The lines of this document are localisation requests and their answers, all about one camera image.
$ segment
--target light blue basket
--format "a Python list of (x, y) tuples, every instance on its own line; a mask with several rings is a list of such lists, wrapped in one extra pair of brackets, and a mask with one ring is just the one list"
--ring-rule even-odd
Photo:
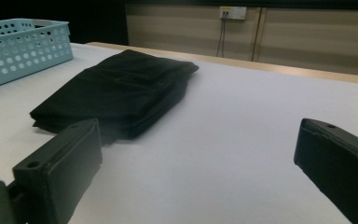
[(0, 21), (0, 85), (74, 58), (66, 21)]

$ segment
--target black cloth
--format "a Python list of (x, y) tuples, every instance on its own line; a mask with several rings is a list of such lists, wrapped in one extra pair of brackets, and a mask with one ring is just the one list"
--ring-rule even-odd
[(125, 50), (76, 75), (30, 115), (35, 127), (52, 133), (96, 118), (103, 142), (133, 139), (183, 99), (198, 69), (191, 62)]

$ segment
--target wall outlet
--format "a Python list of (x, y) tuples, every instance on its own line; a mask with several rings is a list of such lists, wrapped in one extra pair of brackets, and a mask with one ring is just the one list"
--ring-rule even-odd
[(224, 17), (224, 13), (227, 13), (226, 19), (230, 20), (245, 20), (246, 7), (220, 7), (220, 18)]

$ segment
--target screw hole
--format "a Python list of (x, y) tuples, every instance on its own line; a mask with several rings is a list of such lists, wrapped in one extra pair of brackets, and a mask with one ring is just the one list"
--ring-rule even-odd
[(38, 161), (33, 161), (33, 162), (30, 162), (28, 163), (27, 167), (28, 168), (35, 168), (39, 165), (39, 162)]

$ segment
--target white table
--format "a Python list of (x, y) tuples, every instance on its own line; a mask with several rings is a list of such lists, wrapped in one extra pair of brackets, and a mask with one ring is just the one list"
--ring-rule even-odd
[[(72, 48), (72, 61), (0, 86), (7, 184), (11, 168), (53, 137), (32, 127), (29, 112), (84, 68), (121, 52)], [(200, 70), (185, 99), (138, 139), (103, 147), (101, 170), (70, 223), (349, 223), (293, 157), (303, 118), (358, 136), (358, 83), (187, 59)]]

